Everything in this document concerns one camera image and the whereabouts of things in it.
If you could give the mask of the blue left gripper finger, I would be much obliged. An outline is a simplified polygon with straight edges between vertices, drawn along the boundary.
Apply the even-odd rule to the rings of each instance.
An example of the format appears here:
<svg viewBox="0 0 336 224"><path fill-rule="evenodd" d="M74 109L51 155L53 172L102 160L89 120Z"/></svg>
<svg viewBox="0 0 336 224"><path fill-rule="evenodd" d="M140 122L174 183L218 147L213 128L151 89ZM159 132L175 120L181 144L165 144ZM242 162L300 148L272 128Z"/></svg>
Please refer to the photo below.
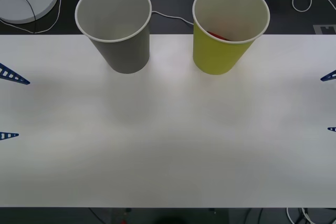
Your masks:
<svg viewBox="0 0 336 224"><path fill-rule="evenodd" d="M17 82L17 83L24 84L24 85L30 84L30 82L27 79L25 79L18 73L14 72L12 69L8 68L7 66L0 64L0 69L1 69L1 72L0 72L1 79L12 81L12 82Z"/></svg>
<svg viewBox="0 0 336 224"><path fill-rule="evenodd" d="M19 136L18 133L8 133L8 132L0 132L0 140L6 140L6 139L9 139L9 138L14 138L14 137L17 137Z"/></svg>

